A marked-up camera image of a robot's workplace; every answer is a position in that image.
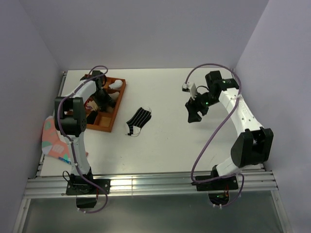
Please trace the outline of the brown compartment sock tray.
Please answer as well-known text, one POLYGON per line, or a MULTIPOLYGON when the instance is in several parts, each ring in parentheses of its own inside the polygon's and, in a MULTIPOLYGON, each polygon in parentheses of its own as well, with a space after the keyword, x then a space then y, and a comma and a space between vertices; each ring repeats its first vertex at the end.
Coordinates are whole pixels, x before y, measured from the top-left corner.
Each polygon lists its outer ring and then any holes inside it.
MULTIPOLYGON (((95 120, 95 123, 87 124, 86 128, 91 130, 103 131, 103 132, 112 132, 112 128, 122 101, 122 97, 126 88, 126 80, 120 78, 107 77, 102 84, 102 89, 104 89, 108 94, 119 92, 120 95, 117 100, 115 100, 116 105, 114 108, 108 107, 106 111, 101 112, 98 110, 98 115, 95 120), (122 80, 123 85, 120 89, 114 90, 110 89, 109 85, 112 84, 115 80, 122 80)), ((86 109, 86 104, 84 104, 86 110, 86 116, 88 116, 92 111, 86 109)))

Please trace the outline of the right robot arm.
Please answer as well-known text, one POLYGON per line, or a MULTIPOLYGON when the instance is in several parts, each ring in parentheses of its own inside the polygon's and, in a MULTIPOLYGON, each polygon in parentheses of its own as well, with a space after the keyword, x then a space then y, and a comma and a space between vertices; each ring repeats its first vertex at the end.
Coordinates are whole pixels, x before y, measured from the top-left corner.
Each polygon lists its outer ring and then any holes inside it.
POLYGON ((230 156, 216 165, 216 174, 210 177, 211 186, 221 189, 227 183, 228 175, 238 173, 242 168, 258 165, 269 158, 273 131, 260 124, 242 97, 241 84, 233 78, 223 79, 219 71, 211 71, 205 76, 207 92, 200 94, 194 83, 184 83, 182 90, 190 93, 185 107, 188 123, 200 122, 209 107, 221 103, 226 109, 237 132, 230 156))

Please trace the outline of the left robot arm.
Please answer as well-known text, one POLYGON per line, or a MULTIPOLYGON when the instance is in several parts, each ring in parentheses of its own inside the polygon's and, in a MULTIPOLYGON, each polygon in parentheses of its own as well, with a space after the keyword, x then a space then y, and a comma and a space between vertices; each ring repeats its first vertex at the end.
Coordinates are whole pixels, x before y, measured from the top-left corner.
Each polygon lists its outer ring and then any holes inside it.
POLYGON ((91 193, 95 187, 84 144, 84 132, 87 125, 85 103, 92 98, 100 110, 116 105, 116 102, 103 89, 106 79, 106 72, 92 70, 83 76, 79 84, 67 95, 56 97, 54 100, 54 124, 65 138, 71 157, 69 180, 72 186, 77 185, 77 188, 84 194, 91 193))

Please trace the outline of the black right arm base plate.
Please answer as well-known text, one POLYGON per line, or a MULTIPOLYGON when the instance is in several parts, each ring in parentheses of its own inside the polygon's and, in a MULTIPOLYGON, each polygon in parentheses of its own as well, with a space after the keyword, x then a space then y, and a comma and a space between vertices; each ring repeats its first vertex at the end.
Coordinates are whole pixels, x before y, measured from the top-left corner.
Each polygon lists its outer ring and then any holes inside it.
POLYGON ((213 180, 206 183, 195 183, 191 185, 196 186, 197 191, 225 191, 225 190, 238 190, 238 181, 236 176, 230 176, 213 180))

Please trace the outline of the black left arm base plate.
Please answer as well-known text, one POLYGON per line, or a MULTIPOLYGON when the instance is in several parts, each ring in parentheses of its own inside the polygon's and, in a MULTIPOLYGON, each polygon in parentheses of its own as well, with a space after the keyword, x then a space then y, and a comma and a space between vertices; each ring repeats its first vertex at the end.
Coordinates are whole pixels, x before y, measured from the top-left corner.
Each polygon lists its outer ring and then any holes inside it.
POLYGON ((66 195, 95 195, 95 194, 109 194, 110 191, 110 179, 95 179, 92 181, 99 186, 103 191, 88 182, 83 184, 68 184, 66 188, 66 195))

